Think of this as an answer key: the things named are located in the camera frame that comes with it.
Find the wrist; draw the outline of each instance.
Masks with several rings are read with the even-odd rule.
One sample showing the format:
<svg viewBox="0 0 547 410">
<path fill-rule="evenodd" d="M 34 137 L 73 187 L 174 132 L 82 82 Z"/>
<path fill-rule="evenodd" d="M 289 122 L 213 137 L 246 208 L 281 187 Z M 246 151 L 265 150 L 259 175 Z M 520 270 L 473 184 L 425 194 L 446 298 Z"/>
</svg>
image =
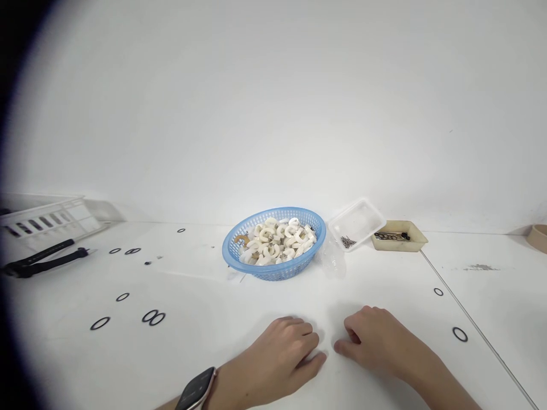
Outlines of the wrist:
<svg viewBox="0 0 547 410">
<path fill-rule="evenodd" d="M 203 404 L 203 410 L 247 410 L 245 394 L 241 393 L 241 380 L 235 376 L 229 363 L 217 369 L 211 392 Z"/>
<path fill-rule="evenodd" d="M 416 391 L 433 387 L 448 372 L 440 357 L 433 352 L 431 353 L 431 356 L 424 360 L 421 366 L 416 366 L 412 371 L 401 377 L 405 383 Z"/>
</svg>

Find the clear plastic container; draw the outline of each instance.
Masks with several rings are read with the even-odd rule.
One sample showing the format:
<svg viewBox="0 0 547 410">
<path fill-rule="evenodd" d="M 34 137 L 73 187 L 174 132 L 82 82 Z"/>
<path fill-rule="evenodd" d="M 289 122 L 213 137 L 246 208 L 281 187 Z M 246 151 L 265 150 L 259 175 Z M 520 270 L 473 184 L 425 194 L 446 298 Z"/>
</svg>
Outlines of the clear plastic container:
<svg viewBox="0 0 547 410">
<path fill-rule="evenodd" d="M 350 252 L 386 224 L 386 219 L 361 198 L 329 222 L 329 230 L 344 252 Z"/>
</svg>

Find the smartwatch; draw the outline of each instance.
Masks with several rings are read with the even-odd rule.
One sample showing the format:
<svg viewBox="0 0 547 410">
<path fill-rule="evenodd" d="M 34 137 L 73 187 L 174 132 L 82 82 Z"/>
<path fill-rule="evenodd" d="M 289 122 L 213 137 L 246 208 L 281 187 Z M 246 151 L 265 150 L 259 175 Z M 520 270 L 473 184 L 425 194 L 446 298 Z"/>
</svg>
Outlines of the smartwatch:
<svg viewBox="0 0 547 410">
<path fill-rule="evenodd" d="M 184 388 L 175 410 L 201 410 L 211 392 L 215 377 L 217 377 L 215 367 L 210 367 L 194 377 Z"/>
</svg>

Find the white wall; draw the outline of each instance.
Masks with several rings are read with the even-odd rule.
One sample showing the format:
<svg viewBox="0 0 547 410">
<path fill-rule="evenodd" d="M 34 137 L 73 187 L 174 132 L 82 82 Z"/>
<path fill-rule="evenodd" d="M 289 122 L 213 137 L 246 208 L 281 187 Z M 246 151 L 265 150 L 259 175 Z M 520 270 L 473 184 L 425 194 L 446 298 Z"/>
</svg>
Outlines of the white wall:
<svg viewBox="0 0 547 410">
<path fill-rule="evenodd" d="M 361 195 L 423 230 L 547 222 L 545 21 L 540 0 L 62 3 L 8 188 L 160 222 Z"/>
</svg>

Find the watch face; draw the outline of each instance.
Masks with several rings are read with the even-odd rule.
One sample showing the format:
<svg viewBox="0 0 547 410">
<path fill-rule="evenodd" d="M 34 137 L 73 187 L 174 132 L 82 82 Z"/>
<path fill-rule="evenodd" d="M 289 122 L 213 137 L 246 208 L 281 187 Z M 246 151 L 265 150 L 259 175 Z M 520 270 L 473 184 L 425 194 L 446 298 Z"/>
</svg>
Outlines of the watch face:
<svg viewBox="0 0 547 410">
<path fill-rule="evenodd" d="M 184 388 L 175 410 L 188 410 L 192 408 L 194 404 L 199 402 L 207 391 L 214 373 L 215 368 L 211 367 L 200 375 L 194 377 Z"/>
</svg>

